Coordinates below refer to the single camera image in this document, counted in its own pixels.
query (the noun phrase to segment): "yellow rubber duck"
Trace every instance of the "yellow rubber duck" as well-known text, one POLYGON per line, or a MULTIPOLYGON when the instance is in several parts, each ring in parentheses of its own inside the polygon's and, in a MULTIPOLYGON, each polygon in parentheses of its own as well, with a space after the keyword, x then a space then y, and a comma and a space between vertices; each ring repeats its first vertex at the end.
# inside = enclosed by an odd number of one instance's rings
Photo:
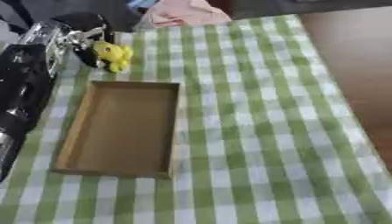
POLYGON ((95 41, 93 49, 97 52, 100 60, 108 62, 108 69, 112 73, 118 73, 129 63, 133 55, 128 45, 112 45, 105 41, 95 41))

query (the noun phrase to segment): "gingham tablecloth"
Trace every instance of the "gingham tablecloth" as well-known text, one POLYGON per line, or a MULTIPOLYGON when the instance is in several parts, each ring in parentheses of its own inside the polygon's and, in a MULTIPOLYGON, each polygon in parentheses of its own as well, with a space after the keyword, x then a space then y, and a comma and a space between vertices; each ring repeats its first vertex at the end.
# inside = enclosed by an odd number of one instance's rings
POLYGON ((119 38, 118 75, 67 57, 1 223, 392 223, 391 178, 296 17, 119 38), (172 181, 49 172, 90 80, 182 83, 172 181))

